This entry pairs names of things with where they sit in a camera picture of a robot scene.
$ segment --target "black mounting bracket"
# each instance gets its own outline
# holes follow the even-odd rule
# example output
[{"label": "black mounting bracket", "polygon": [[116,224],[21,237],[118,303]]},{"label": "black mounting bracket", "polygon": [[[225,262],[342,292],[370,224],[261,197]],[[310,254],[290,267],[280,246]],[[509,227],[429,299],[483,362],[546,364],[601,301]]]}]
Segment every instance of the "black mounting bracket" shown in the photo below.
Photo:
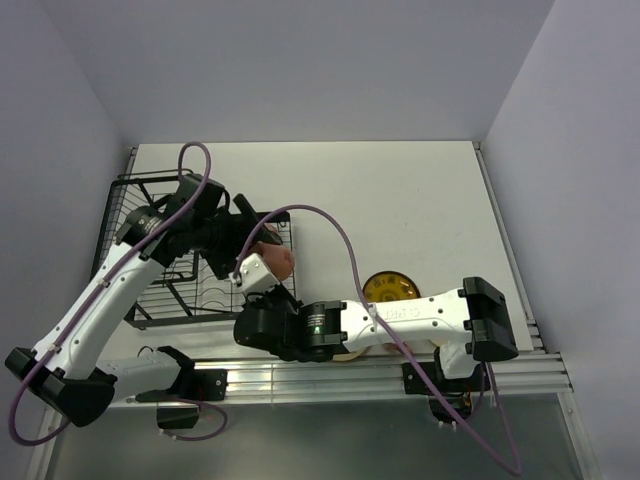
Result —
[{"label": "black mounting bracket", "polygon": [[[194,370],[190,376],[189,387],[180,395],[187,400],[203,402],[219,402],[227,393],[227,371],[221,368]],[[139,403],[157,403],[171,401],[171,394],[154,390],[136,395]]]},{"label": "black mounting bracket", "polygon": [[[420,366],[429,377],[429,380],[433,382],[443,395],[479,392],[482,386],[483,375],[485,376],[484,390],[489,390],[489,379],[482,365],[476,365],[473,374],[469,378],[447,379],[444,377],[444,373],[440,367],[439,348],[434,352],[434,358],[435,360],[433,362],[420,362]],[[429,387],[425,385],[410,363],[402,364],[402,382],[404,384],[404,393],[407,395],[431,395]]]}]

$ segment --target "yellow plate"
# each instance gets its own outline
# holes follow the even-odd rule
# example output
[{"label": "yellow plate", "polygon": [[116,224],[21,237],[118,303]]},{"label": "yellow plate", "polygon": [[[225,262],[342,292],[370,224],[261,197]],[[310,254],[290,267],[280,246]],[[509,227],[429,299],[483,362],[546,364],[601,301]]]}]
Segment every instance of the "yellow plate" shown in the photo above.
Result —
[{"label": "yellow plate", "polygon": [[377,303],[420,298],[420,291],[413,280],[392,271],[376,273],[367,280],[362,290],[368,301]]}]

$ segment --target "dish rack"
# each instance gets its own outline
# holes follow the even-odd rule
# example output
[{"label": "dish rack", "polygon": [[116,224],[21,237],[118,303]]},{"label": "dish rack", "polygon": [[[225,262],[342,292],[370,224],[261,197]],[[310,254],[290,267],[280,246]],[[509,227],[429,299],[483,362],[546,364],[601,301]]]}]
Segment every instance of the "dish rack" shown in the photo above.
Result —
[{"label": "dish rack", "polygon": [[[159,170],[119,175],[111,183],[105,205],[98,244],[93,259],[93,277],[113,244],[115,233],[136,208],[176,191],[177,170]],[[268,212],[258,212],[260,218]],[[285,246],[293,251],[291,217],[284,212],[269,222]],[[186,325],[235,320],[244,296],[229,280],[218,280],[198,253],[189,252],[164,270],[138,298],[124,320],[135,328]],[[283,285],[296,296],[295,271]]]}]

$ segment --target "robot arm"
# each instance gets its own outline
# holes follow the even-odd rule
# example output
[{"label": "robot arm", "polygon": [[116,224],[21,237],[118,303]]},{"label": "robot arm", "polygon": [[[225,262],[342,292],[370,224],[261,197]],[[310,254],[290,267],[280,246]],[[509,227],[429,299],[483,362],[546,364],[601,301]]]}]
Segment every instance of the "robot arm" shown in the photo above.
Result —
[{"label": "robot arm", "polygon": [[[175,258],[196,250],[218,278],[232,272],[258,217],[242,195],[234,199],[239,215],[218,207],[225,189],[206,180],[184,218],[126,261],[117,276],[109,282],[104,279],[104,272],[128,258],[132,247],[185,204],[202,182],[200,175],[187,175],[174,195],[131,212],[105,263],[67,315],[33,349],[16,348],[7,357],[7,367],[23,380],[36,364],[41,365],[29,389],[76,426],[96,420],[114,400],[152,390],[186,397],[193,388],[194,362],[172,347],[160,347],[142,358],[107,362],[98,358],[125,313]],[[264,227],[255,240],[280,242]],[[66,339],[56,344],[60,332],[83,311],[96,282],[104,287],[96,301]],[[328,361],[335,354],[391,341],[376,314],[402,340],[448,340],[436,358],[445,378],[468,377],[479,361],[517,356],[504,297],[482,279],[465,279],[463,288],[426,299],[376,304],[376,312],[352,301],[303,306],[258,254],[242,262],[240,282],[247,302],[234,326],[236,342],[285,361]]]},{"label": "robot arm", "polygon": [[[96,420],[112,401],[152,390],[186,397],[193,387],[194,362],[171,347],[160,347],[141,358],[106,362],[98,358],[126,312],[177,257],[189,250],[200,252],[218,278],[226,278],[235,265],[245,238],[258,221],[257,214],[242,195],[234,199],[240,214],[232,215],[228,208],[218,207],[225,189],[212,180],[206,181],[184,218],[140,253],[130,255],[133,246],[181,208],[202,181],[200,175],[187,175],[175,194],[131,212],[104,264],[69,312],[33,349],[15,348],[7,357],[5,365],[22,380],[40,364],[29,389],[76,426]],[[259,240],[280,242],[267,229],[261,230]],[[105,280],[105,273],[125,257],[129,260],[117,276]],[[102,290],[83,310],[97,283]],[[72,324],[80,312],[82,315]],[[65,340],[57,344],[60,332],[71,325]]]},{"label": "robot arm", "polygon": [[368,311],[349,300],[302,306],[255,254],[243,261],[240,273],[239,288],[249,301],[236,320],[234,338],[283,360],[323,362],[392,342],[376,315],[404,341],[446,341],[436,351],[446,379],[468,378],[478,362],[518,355],[504,296],[478,277],[440,295],[372,304]]}]

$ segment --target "metal frame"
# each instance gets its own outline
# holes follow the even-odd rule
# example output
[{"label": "metal frame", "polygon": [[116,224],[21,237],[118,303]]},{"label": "metal frame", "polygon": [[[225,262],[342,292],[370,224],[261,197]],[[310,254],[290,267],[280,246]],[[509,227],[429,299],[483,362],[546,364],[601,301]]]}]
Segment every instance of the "metal frame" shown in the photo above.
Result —
[{"label": "metal frame", "polygon": [[582,417],[578,411],[575,396],[572,392],[559,393],[558,401],[562,408],[562,415],[567,425],[567,432],[569,433],[569,439],[573,444],[573,449],[576,452],[576,458],[578,460],[578,466],[584,480],[601,480],[602,472],[598,466],[598,460],[596,454],[591,446],[589,440],[589,434],[587,428],[582,421]]}]

